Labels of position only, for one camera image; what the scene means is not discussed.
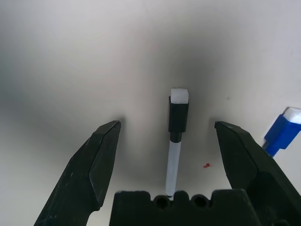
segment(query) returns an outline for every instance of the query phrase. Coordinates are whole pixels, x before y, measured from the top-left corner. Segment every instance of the blue marker cap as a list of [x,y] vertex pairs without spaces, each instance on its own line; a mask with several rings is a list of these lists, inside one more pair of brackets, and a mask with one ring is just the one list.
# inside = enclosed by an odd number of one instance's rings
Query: blue marker cap
[[278,116],[264,137],[267,141],[264,149],[272,156],[279,149],[286,149],[301,130],[301,109],[288,108]]

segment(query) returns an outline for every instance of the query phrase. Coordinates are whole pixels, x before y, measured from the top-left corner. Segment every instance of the red dot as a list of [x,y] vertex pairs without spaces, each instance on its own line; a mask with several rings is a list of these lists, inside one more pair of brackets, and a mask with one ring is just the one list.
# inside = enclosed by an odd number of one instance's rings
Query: red dot
[[207,163],[205,166],[203,166],[203,168],[208,168],[211,167],[209,163]]

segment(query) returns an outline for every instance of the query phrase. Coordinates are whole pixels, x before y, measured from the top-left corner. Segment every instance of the white table surface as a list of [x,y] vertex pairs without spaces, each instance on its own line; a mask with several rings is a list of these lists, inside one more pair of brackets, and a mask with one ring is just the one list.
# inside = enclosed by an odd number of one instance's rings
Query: white table surface
[[[68,160],[111,120],[122,122],[114,172],[88,225],[109,224],[116,191],[164,194],[176,86],[190,94],[177,189],[230,188],[214,122],[261,145],[301,107],[300,11],[296,0],[1,1],[0,225],[33,225]],[[275,157],[299,192],[300,145]]]

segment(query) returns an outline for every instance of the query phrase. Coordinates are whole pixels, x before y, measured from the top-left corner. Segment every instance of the screw hole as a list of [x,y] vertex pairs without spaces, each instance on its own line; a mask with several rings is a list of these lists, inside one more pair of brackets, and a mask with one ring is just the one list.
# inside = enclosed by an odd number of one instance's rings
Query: screw hole
[[165,196],[157,196],[154,203],[159,210],[165,210],[169,205],[169,200]]
[[209,203],[209,200],[203,195],[195,195],[191,200],[199,208],[205,208]]

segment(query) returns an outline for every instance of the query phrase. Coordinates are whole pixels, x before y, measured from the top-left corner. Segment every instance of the white eraser cap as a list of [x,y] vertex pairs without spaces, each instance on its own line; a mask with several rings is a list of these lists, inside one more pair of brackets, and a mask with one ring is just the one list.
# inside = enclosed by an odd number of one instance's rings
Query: white eraser cap
[[289,122],[301,124],[301,109],[289,107],[283,114]]
[[187,89],[171,89],[170,102],[172,104],[188,104]]

